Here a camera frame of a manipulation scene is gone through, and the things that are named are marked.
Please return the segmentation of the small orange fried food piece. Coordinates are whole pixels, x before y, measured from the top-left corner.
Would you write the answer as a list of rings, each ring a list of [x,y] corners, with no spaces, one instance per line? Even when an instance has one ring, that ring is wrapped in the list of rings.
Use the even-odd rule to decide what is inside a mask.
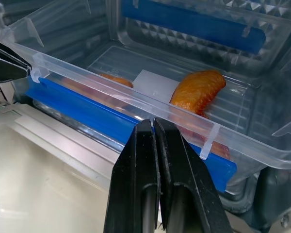
[[[99,75],[109,80],[112,80],[114,82],[133,88],[133,83],[123,77],[116,77],[116,76],[105,74],[105,73],[100,73]]]

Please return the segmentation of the orange fried chicken wing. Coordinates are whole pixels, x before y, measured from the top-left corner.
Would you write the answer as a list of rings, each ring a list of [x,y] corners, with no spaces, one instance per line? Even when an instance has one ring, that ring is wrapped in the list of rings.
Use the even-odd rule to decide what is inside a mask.
[[[226,81],[217,70],[190,73],[178,84],[170,103],[207,118],[206,107],[225,86]]]

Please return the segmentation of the reddish meat piece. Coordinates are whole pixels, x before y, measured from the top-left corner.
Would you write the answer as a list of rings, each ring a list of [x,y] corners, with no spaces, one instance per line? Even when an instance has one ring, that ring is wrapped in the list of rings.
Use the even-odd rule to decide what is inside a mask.
[[[204,145],[204,143],[207,140],[207,137],[204,135],[197,133],[196,130],[188,129],[195,126],[198,132],[205,133],[206,131],[199,125],[196,125],[194,123],[190,123],[184,119],[181,119],[177,116],[171,116],[171,119],[177,124],[177,128],[181,132],[181,134],[185,137],[185,139],[188,139],[190,143],[192,143],[195,146],[201,147]],[[214,153],[222,158],[225,158],[227,160],[230,160],[230,151],[229,148],[223,144],[220,144],[216,141],[213,141],[211,146],[211,153]]]

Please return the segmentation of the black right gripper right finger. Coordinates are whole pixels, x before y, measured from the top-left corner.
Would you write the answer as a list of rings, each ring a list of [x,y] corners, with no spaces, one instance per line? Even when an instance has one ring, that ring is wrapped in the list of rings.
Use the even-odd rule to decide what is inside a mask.
[[[154,119],[166,233],[233,233],[210,173],[174,123]]]

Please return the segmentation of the clear plastic food container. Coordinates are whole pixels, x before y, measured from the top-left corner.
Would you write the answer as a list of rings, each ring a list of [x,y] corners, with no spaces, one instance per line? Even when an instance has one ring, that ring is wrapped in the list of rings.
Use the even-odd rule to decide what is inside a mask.
[[[0,42],[31,64],[35,83],[51,80],[133,118],[175,123],[171,116],[177,116],[201,126],[205,133],[188,127],[207,137],[201,147],[189,142],[196,152],[206,160],[216,141],[229,148],[237,166],[225,191],[267,166],[291,169],[291,0],[151,1],[244,24],[244,36],[261,29],[266,41],[258,54],[234,49],[125,17],[121,0],[0,0]],[[204,118],[99,75],[133,83],[142,70],[179,83],[190,73],[217,70],[226,86]],[[33,102],[122,149],[124,144]]]

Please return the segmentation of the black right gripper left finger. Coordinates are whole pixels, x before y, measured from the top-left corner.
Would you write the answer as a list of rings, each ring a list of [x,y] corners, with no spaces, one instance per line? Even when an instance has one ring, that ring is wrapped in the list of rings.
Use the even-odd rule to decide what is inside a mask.
[[[154,233],[158,220],[158,155],[149,120],[133,131],[112,169],[103,233]]]

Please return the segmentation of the white square label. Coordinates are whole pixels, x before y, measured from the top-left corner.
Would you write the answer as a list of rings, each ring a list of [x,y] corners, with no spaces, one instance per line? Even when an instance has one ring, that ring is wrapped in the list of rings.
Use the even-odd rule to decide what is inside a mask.
[[[169,103],[179,82],[142,70],[133,81],[135,90],[161,102]]]

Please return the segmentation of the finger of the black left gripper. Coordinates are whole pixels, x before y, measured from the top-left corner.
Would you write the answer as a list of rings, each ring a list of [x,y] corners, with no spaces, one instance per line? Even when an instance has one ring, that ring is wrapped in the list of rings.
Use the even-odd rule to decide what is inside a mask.
[[[27,78],[31,70],[30,63],[0,43],[0,83]]]

